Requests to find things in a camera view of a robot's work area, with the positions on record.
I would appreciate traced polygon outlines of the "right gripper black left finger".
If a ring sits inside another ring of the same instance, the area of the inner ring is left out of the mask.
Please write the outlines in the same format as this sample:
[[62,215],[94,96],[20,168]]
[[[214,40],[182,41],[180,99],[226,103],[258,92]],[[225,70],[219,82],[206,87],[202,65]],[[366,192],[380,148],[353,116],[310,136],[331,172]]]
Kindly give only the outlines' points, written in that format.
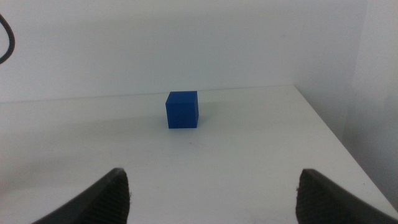
[[114,168],[85,191],[36,224],[126,224],[130,209],[128,177],[124,169]]

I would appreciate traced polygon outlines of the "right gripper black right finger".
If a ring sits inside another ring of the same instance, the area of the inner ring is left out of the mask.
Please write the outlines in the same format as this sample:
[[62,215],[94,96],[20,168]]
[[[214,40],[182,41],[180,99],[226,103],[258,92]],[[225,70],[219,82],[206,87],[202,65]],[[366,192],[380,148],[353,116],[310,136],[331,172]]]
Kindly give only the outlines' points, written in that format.
[[300,175],[295,214],[299,224],[397,224],[315,169]]

